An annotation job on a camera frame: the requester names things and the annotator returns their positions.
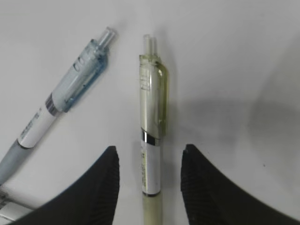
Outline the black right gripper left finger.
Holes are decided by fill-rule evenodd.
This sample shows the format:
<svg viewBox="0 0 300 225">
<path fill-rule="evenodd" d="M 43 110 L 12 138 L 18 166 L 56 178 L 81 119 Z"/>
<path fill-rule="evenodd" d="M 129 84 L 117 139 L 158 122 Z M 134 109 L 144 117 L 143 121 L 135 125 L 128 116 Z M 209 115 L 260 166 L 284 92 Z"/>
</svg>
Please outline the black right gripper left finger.
<svg viewBox="0 0 300 225">
<path fill-rule="evenodd" d="M 108 146 L 71 186 L 13 224 L 111 225 L 119 191 L 119 155 L 115 146 Z"/>
</svg>

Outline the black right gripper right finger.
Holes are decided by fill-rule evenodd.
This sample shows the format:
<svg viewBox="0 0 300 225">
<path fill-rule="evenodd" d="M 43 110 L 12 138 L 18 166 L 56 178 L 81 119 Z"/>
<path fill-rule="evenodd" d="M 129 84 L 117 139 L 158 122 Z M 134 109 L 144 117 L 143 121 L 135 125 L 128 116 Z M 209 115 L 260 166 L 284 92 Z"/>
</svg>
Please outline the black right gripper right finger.
<svg viewBox="0 0 300 225">
<path fill-rule="evenodd" d="M 193 144 L 182 153 L 180 190 L 191 225 L 298 225 L 220 172 Z"/>
</svg>

